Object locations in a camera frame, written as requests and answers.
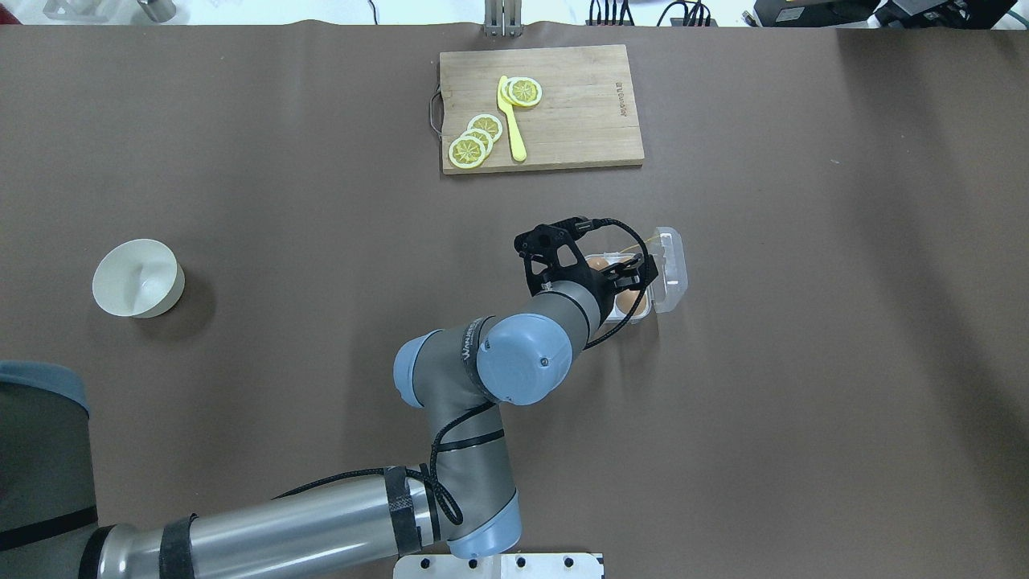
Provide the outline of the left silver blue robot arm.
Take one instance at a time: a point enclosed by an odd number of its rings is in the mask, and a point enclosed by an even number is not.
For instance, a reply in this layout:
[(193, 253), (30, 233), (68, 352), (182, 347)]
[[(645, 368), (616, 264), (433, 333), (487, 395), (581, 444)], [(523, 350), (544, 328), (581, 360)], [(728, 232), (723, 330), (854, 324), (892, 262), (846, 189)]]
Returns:
[(438, 542), (493, 556), (522, 534), (500, 404), (534, 404), (566, 378), (626, 290), (658, 275), (645, 254), (596, 270), (527, 254), (531, 300), (404, 343), (393, 376), (433, 434), (421, 466), (349, 470), (272, 501), (161, 530), (99, 524), (84, 385), (66, 367), (2, 363), (4, 578), (311, 578)]

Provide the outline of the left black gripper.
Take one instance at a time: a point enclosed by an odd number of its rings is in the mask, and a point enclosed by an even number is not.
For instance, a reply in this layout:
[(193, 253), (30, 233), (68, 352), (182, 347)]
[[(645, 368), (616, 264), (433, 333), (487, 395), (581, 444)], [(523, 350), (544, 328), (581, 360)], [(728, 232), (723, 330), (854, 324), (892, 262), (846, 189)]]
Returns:
[(547, 274), (547, 281), (570, 281), (586, 288), (599, 306), (613, 306), (622, 290), (647, 290), (658, 277), (658, 265), (650, 254), (632, 254), (623, 261), (614, 261), (602, 272), (592, 270), (588, 264), (555, 268)]

